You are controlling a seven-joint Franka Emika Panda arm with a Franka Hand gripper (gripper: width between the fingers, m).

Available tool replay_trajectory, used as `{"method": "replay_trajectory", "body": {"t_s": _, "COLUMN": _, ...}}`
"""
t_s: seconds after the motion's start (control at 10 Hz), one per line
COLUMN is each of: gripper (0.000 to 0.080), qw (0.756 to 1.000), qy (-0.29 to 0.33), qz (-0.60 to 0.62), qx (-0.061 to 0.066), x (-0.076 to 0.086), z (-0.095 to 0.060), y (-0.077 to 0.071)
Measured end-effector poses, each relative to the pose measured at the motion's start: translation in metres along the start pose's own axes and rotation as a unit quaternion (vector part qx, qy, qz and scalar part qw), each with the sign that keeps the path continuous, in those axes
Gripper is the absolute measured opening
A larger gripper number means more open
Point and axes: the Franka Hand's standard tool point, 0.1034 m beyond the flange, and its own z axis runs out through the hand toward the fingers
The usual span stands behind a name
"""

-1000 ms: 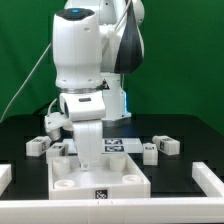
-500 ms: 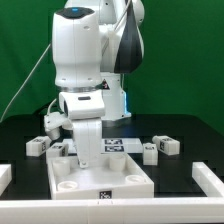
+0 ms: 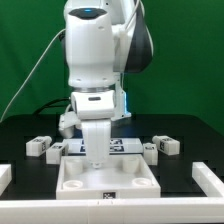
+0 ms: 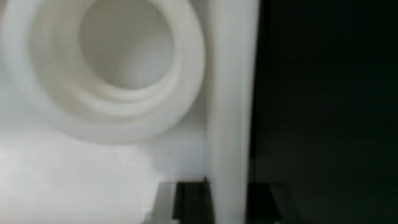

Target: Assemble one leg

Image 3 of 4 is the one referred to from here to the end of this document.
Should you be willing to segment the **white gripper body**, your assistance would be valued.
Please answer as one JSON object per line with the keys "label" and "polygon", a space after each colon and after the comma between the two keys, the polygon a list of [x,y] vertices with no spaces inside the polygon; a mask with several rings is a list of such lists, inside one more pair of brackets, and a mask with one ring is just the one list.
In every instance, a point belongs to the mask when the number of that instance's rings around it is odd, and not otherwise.
{"label": "white gripper body", "polygon": [[85,152],[92,164],[102,164],[109,156],[111,118],[115,114],[114,92],[73,92],[71,102],[78,119]]}

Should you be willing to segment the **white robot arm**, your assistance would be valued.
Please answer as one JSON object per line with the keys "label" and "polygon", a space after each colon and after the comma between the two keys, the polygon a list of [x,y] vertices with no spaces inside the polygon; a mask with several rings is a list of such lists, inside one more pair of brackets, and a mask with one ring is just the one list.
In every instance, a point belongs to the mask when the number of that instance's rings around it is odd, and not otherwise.
{"label": "white robot arm", "polygon": [[64,18],[71,105],[87,160],[98,168],[109,156],[116,77],[144,70],[153,42],[141,0],[67,0]]}

